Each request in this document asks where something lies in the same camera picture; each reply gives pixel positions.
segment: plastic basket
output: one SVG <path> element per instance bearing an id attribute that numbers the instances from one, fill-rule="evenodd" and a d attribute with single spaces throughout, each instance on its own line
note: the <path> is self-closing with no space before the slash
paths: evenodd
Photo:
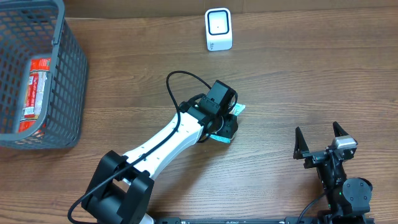
<path id="1" fill-rule="evenodd" d="M 42 110 L 21 133 L 30 60 L 51 58 Z M 73 147 L 80 137 L 88 64 L 61 0 L 0 0 L 0 147 Z"/>

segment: gray basket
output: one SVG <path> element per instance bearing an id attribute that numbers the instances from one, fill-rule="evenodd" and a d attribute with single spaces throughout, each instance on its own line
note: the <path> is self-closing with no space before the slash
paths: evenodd
<path id="1" fill-rule="evenodd" d="M 18 133 L 30 60 L 51 58 L 42 110 Z M 0 147 L 73 147 L 80 137 L 88 74 L 61 0 L 0 0 Z"/>

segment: table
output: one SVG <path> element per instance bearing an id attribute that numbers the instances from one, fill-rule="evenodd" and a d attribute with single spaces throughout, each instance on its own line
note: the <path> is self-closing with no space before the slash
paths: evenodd
<path id="1" fill-rule="evenodd" d="M 299 215 L 322 188 L 316 170 L 292 158 L 294 129 L 319 151 L 338 121 L 359 142 L 344 164 L 348 177 L 374 186 L 368 215 L 396 220 L 397 18 L 396 7 L 236 14 L 234 45 L 224 52 L 207 51 L 203 16 L 68 21 L 90 63 L 80 143 L 2 149 L 0 223 L 68 223 L 102 156 L 141 145 L 172 119 L 165 78 L 173 70 L 225 82 L 246 110 L 231 144 L 190 147 L 159 175 L 151 215 Z M 206 92 L 184 75 L 171 86 L 178 102 Z M 322 200 L 308 215 L 326 208 Z M 81 208 L 74 217 L 94 221 Z"/>

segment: snack package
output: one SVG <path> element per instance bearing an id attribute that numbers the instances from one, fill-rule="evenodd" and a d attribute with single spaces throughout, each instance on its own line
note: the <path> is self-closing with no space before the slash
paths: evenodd
<path id="1" fill-rule="evenodd" d="M 42 111 L 44 85 L 50 70 L 51 58 L 32 59 L 29 82 L 25 95 L 25 105 L 19 123 L 19 132 L 30 128 Z"/>

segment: wooden surface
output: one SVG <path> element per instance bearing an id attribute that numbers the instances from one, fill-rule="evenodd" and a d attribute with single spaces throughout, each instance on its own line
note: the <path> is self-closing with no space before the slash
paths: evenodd
<path id="1" fill-rule="evenodd" d="M 227 7 L 233 14 L 291 10 L 398 6 L 397 0 L 66 0 L 68 17 L 132 18 L 198 16 Z"/>
<path id="2" fill-rule="evenodd" d="M 398 8 L 233 15 L 234 46 L 205 48 L 203 16 L 70 21 L 90 61 L 83 134 L 77 147 L 0 153 L 0 223 L 68 223 L 109 150 L 131 150 L 172 118 L 165 78 L 186 70 L 220 79 L 245 112 L 230 144 L 182 152 L 159 175 L 149 213 L 183 218 L 299 215 L 322 189 L 315 169 L 292 158 L 300 126 L 323 150 L 338 121 L 359 142 L 349 177 L 373 183 L 371 215 L 397 220 Z M 177 101 L 206 91 L 171 81 Z M 327 208 L 322 200 L 309 215 Z M 74 216 L 91 220 L 78 209 Z"/>

